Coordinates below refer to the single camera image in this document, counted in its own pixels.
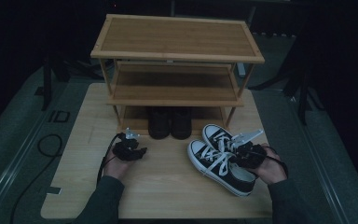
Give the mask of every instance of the black and white sneaker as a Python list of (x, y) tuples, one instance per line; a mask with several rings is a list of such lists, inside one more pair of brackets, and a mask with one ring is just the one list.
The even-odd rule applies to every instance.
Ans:
[(200, 140), (192, 141), (187, 154), (194, 166), (237, 196), (249, 195), (255, 185), (255, 175), (229, 162), (232, 152), (220, 151)]
[(233, 136), (224, 128), (215, 125), (207, 124), (202, 129), (202, 137), (210, 147), (214, 147), (220, 151), (228, 151), (236, 154), (236, 149), (242, 145), (252, 145), (252, 139), (263, 133), (263, 130), (257, 130), (251, 133), (239, 133)]

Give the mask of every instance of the wooden shoe rack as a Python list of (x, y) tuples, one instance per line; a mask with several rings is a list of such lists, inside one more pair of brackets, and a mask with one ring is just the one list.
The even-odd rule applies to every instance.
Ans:
[[(192, 106), (194, 134), (208, 123), (227, 128), (244, 106), (255, 64), (264, 62), (244, 21), (110, 14), (91, 57), (100, 59), (118, 131), (140, 134), (147, 134), (146, 106)], [(107, 59), (115, 63), (113, 78)], [(236, 63), (250, 64), (240, 87)]]

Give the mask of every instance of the sneaker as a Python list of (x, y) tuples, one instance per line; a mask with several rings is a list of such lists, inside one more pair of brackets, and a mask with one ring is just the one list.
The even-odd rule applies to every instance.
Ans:
[(191, 135), (191, 107), (177, 106), (172, 110), (172, 137), (181, 140), (187, 139)]
[(229, 162), (235, 156), (229, 151), (216, 150), (200, 140), (192, 141), (187, 154), (194, 166), (237, 196), (248, 196), (255, 185), (255, 175)]
[(263, 133), (263, 130), (257, 130), (252, 133), (240, 133), (233, 136), (224, 128), (215, 125), (207, 124), (202, 129), (202, 138), (210, 147), (214, 147), (220, 151), (228, 151), (237, 154), (236, 149), (239, 146), (251, 147), (252, 139)]
[(153, 106), (147, 108), (148, 131), (152, 138), (163, 139), (170, 135), (169, 108)]

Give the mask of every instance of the wooden table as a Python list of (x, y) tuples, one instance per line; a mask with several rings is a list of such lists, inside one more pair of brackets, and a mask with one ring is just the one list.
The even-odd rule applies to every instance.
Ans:
[[(89, 86), (74, 128), (63, 152), (51, 186), (61, 194), (48, 194), (41, 215), (44, 218), (74, 218), (82, 211), (95, 190), (96, 176), (107, 146), (116, 134), (117, 120), (106, 104), (103, 83)], [(247, 102), (233, 116), (232, 133), (262, 129), (252, 94), (245, 90)], [(220, 184), (202, 175), (186, 154), (193, 139), (167, 137), (139, 138), (140, 147), (148, 147), (124, 179), (126, 188), (119, 206), (120, 218), (246, 218), (271, 217), (267, 186), (257, 180), (250, 196), (240, 198)], [(267, 142), (262, 134), (255, 143)]]
[[(147, 133), (147, 118), (132, 113), (139, 105), (214, 107), (221, 111), (204, 114), (216, 117), (193, 118), (193, 132), (210, 122), (227, 127), (244, 106), (241, 94), (255, 64), (264, 62), (244, 21), (131, 15), (106, 16), (91, 57), (101, 60), (118, 129), (139, 133)], [(113, 80), (106, 59), (115, 62)], [(240, 88), (236, 63), (250, 64)], [(223, 107), (231, 107), (228, 116)]]

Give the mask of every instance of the dark sleeve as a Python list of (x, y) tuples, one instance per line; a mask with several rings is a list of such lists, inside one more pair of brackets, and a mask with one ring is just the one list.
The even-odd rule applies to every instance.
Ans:
[(118, 223), (118, 203), (123, 190), (124, 185), (119, 180), (103, 176), (86, 207), (73, 223)]
[(268, 185), (274, 224), (320, 223), (317, 214), (301, 197), (291, 179)]

